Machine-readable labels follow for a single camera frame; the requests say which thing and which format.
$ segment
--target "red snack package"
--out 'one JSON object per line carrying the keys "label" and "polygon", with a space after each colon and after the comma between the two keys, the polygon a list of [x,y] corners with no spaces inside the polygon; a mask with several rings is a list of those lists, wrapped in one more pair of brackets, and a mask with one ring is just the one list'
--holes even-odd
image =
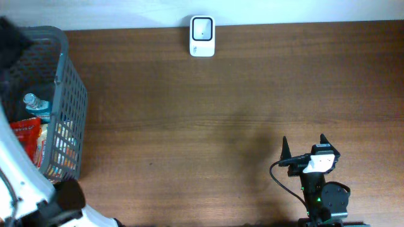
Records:
{"label": "red snack package", "polygon": [[33,161],[33,156],[37,150],[37,139],[41,130],[40,118],[35,117],[13,122],[10,124],[10,128],[14,131],[15,136],[24,147],[28,157]]}

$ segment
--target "white wall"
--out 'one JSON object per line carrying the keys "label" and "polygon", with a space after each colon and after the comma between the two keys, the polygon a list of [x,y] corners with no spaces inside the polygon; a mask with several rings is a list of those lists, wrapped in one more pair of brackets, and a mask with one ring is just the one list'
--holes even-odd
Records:
{"label": "white wall", "polygon": [[404,19],[404,0],[0,0],[20,26],[63,30],[188,26],[189,15],[217,25]]}

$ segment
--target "wood grain surface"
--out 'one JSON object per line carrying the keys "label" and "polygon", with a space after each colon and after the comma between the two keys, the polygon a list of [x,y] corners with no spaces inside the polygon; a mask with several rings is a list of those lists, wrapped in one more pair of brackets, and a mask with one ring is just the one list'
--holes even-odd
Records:
{"label": "wood grain surface", "polygon": [[[352,189],[349,221],[404,224],[404,22],[217,27],[189,55],[186,28],[67,32],[88,89],[80,184],[128,226],[239,226],[306,217],[269,176],[324,133],[326,176]],[[286,168],[274,174],[299,192]]]}

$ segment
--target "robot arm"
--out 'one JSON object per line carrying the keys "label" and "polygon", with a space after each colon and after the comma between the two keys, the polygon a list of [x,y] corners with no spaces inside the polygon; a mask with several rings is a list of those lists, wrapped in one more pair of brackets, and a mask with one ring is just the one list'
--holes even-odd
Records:
{"label": "robot arm", "polygon": [[77,181],[53,186],[40,174],[14,136],[1,106],[0,170],[14,194],[0,182],[0,218],[6,226],[123,226],[86,205]]}

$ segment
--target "white device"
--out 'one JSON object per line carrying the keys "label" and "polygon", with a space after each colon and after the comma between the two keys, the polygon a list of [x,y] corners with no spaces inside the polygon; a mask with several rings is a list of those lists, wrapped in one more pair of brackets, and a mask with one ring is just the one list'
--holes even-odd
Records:
{"label": "white device", "polygon": [[327,172],[334,163],[334,154],[310,155],[310,161],[303,173]]}
{"label": "white device", "polygon": [[189,52],[194,57],[215,54],[215,19],[211,16],[193,16],[189,22]]}

